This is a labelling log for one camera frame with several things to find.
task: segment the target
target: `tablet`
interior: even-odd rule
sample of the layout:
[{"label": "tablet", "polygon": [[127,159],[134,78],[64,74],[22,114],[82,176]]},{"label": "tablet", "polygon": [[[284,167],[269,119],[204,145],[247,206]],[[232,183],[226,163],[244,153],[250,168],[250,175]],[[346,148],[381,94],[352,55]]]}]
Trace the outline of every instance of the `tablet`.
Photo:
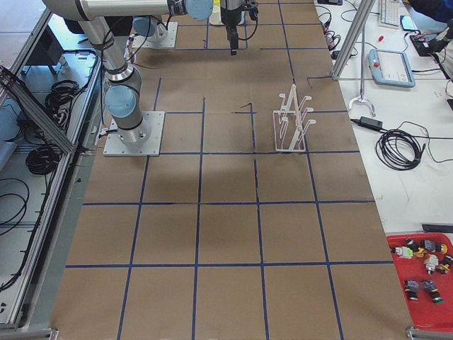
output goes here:
[{"label": "tablet", "polygon": [[369,68],[373,80],[380,85],[414,87],[412,74],[406,53],[372,49],[368,54]]}]

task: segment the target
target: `small object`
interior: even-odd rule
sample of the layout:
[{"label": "small object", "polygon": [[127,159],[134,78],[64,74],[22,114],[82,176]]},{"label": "small object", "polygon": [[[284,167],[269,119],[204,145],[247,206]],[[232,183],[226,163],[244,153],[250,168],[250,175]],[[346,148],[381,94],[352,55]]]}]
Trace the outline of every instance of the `small object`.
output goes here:
[{"label": "small object", "polygon": [[407,238],[405,239],[406,245],[412,249],[413,254],[415,257],[422,258],[425,255],[424,248],[420,247],[413,239]]},{"label": "small object", "polygon": [[412,259],[413,258],[413,251],[412,249],[406,246],[395,246],[391,249],[391,252],[398,255],[402,259]]},{"label": "small object", "polygon": [[436,271],[441,274],[448,274],[450,268],[453,264],[453,256],[445,255],[444,259],[441,260],[438,266],[436,266]]},{"label": "small object", "polygon": [[434,303],[442,303],[444,299],[440,296],[439,290],[433,280],[422,281],[423,289],[430,295]]},{"label": "small object", "polygon": [[411,301],[418,301],[418,283],[414,280],[406,280],[404,281],[404,291],[408,296],[408,300]]},{"label": "small object", "polygon": [[435,272],[437,265],[439,265],[439,259],[436,255],[427,254],[423,262],[425,264],[426,271],[429,275]]},{"label": "small object", "polygon": [[441,253],[441,254],[446,254],[448,251],[447,245],[446,244],[438,244],[434,241],[431,241],[430,239],[425,239],[421,242],[421,246],[425,248],[426,251],[430,253]]}]

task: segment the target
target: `person's arm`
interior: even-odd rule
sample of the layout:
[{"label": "person's arm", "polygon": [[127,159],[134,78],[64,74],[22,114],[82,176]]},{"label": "person's arm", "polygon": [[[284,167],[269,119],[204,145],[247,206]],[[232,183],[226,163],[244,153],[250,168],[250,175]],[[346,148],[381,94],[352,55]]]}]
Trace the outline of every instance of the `person's arm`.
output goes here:
[{"label": "person's arm", "polygon": [[438,21],[437,13],[440,10],[445,0],[409,0],[409,3],[417,12],[425,14],[430,18]]},{"label": "person's arm", "polygon": [[451,18],[453,18],[453,0],[442,0],[433,19],[446,23]]}]

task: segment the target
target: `keyboard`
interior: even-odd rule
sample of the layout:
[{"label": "keyboard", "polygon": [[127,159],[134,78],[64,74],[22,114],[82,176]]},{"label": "keyboard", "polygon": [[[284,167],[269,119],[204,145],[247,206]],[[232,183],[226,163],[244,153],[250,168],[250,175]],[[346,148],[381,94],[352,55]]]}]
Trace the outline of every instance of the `keyboard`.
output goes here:
[{"label": "keyboard", "polygon": [[399,28],[399,0],[379,0],[379,22],[380,26]]}]

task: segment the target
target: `grid of blue tape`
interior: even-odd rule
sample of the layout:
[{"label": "grid of blue tape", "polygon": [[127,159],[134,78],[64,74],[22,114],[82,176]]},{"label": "grid of blue tape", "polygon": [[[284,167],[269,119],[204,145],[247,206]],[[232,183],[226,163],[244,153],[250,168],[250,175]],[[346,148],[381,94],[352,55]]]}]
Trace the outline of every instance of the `grid of blue tape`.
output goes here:
[{"label": "grid of blue tape", "polygon": [[[283,33],[285,37],[285,44],[286,48],[264,48],[263,50],[286,50],[287,51],[287,56],[288,56],[288,61],[292,73],[292,78],[293,82],[296,84],[296,79],[294,78],[294,70],[292,66],[292,60],[291,60],[291,54],[289,53],[290,50],[319,50],[319,49],[326,49],[326,47],[300,47],[300,48],[290,48],[288,45],[288,40],[287,40],[287,33],[285,30],[285,26],[288,26],[289,24],[285,24],[283,20],[283,15],[282,15],[282,5],[288,5],[288,4],[313,4],[312,2],[285,2],[282,3],[280,0],[278,0],[276,3],[262,3],[262,4],[272,4],[272,5],[278,5],[279,11],[280,11],[280,19],[281,23],[278,24],[268,24],[268,25],[281,25],[283,27]],[[206,23],[206,42],[209,39],[209,24]],[[318,25],[318,23],[309,23],[309,24],[300,24],[300,25]],[[181,26],[202,26],[202,25],[181,25]],[[209,49],[208,47],[205,47],[205,49],[182,49],[182,50],[212,50]],[[154,102],[154,110],[156,110],[156,105],[157,101],[159,99],[159,93],[161,89],[161,79],[159,79],[159,85],[158,89],[156,92],[156,99]],[[344,113],[346,112],[345,110],[323,110],[323,111],[315,111],[315,113]],[[138,212],[137,212],[137,219],[136,219],[136,225],[135,225],[135,230],[134,230],[134,236],[133,236],[133,243],[132,243],[132,250],[130,254],[130,262],[129,263],[118,263],[118,264],[91,264],[91,265],[67,265],[67,268],[127,268],[127,280],[126,280],[126,285],[125,285],[125,291],[124,291],[124,298],[122,302],[122,311],[120,315],[120,324],[118,327],[118,332],[117,332],[117,340],[121,339],[121,334],[122,334],[122,326],[124,322],[124,317],[125,317],[125,310],[126,310],[126,305],[127,305],[127,296],[129,292],[129,286],[130,286],[130,279],[131,279],[131,274],[132,274],[132,269],[133,268],[194,268],[195,270],[195,275],[194,275],[194,291],[193,291],[193,323],[192,323],[192,340],[196,339],[196,319],[197,319],[197,280],[198,280],[198,269],[202,267],[260,267],[261,269],[261,284],[262,284],[262,289],[263,289],[263,318],[264,318],[264,325],[265,325],[265,337],[266,340],[270,340],[270,331],[269,331],[269,324],[268,324],[268,311],[267,311],[267,301],[266,301],[266,288],[265,288],[265,268],[267,267],[273,267],[273,266],[326,266],[327,271],[328,271],[328,277],[329,277],[329,282],[330,282],[330,287],[331,287],[331,293],[332,293],[332,299],[333,299],[333,306],[335,308],[336,312],[336,319],[338,323],[338,331],[340,334],[340,339],[344,340],[344,334],[343,334],[343,327],[341,324],[341,319],[340,319],[340,311],[338,309],[338,302],[336,298],[336,290],[335,286],[333,284],[333,276],[331,272],[331,266],[344,266],[344,265],[379,265],[379,264],[392,264],[392,261],[330,261],[329,255],[328,255],[328,249],[327,249],[327,243],[326,243],[326,236],[324,233],[323,229],[323,221],[321,218],[321,211],[320,211],[320,204],[338,204],[338,203],[356,203],[356,204],[363,204],[363,203],[373,203],[373,200],[318,200],[317,192],[316,192],[316,184],[314,181],[314,172],[312,169],[311,165],[311,159],[310,155],[311,154],[319,154],[319,153],[357,153],[359,152],[358,150],[346,150],[346,151],[322,151],[322,152],[311,152],[309,150],[309,144],[308,142],[306,143],[307,145],[307,150],[305,152],[307,159],[308,159],[308,165],[309,165],[309,173],[311,177],[311,184],[314,192],[314,200],[308,200],[308,201],[279,201],[279,202],[271,202],[271,201],[260,201],[259,195],[258,195],[258,179],[259,179],[259,174],[258,174],[258,167],[257,167],[257,161],[256,159],[254,160],[254,171],[255,171],[255,187],[256,187],[256,201],[255,202],[242,202],[242,203],[225,203],[225,202],[211,202],[211,203],[201,203],[201,194],[202,194],[202,165],[203,165],[203,156],[206,154],[216,154],[216,155],[231,155],[231,154],[278,154],[277,152],[203,152],[203,142],[204,142],[204,125],[205,125],[205,100],[203,100],[202,104],[202,111],[194,111],[194,112],[167,112],[166,114],[194,114],[198,113],[202,115],[202,129],[201,129],[201,141],[200,141],[200,151],[199,152],[165,152],[162,154],[194,154],[194,155],[200,155],[200,169],[199,169],[199,179],[198,179],[198,195],[197,195],[197,203],[172,203],[172,202],[160,202],[160,203],[145,203],[143,202],[144,200],[144,190],[146,186],[146,179],[147,179],[147,174],[149,170],[149,165],[151,162],[150,157],[147,157],[147,162],[145,165],[144,169],[144,175],[143,175],[143,181],[142,181],[142,190],[140,194],[140,199],[139,202],[134,202],[134,203],[109,203],[109,202],[104,202],[104,203],[84,203],[86,206],[96,206],[96,205],[136,205],[138,206]],[[255,126],[254,126],[254,111],[253,111],[253,106],[250,104],[250,111],[244,111],[240,112],[243,114],[249,114],[251,116],[251,124],[252,124],[252,143],[253,143],[253,149],[256,150],[256,139],[255,139]],[[142,212],[142,206],[144,205],[173,205],[173,204],[197,204],[197,229],[196,229],[196,241],[195,241],[195,261],[194,263],[187,263],[187,264],[176,264],[176,263],[148,263],[148,264],[134,264],[134,253],[135,253],[135,246],[137,243],[137,235],[138,235],[138,230],[139,230],[139,221],[140,221],[140,215]],[[317,262],[292,262],[292,263],[269,263],[269,262],[264,262],[263,258],[263,238],[262,238],[262,232],[261,232],[261,217],[260,217],[260,206],[262,205],[279,205],[279,204],[314,204],[316,206],[316,211],[318,214],[318,219],[319,219],[319,228],[321,231],[321,237],[322,237],[322,243],[323,243],[323,250],[324,250],[324,255],[326,260],[325,261],[317,261]],[[199,263],[199,246],[200,246],[200,209],[202,205],[256,205],[257,207],[257,219],[258,219],[258,241],[259,241],[259,249],[260,249],[260,263],[215,263],[215,264],[210,264],[210,263]]]}]

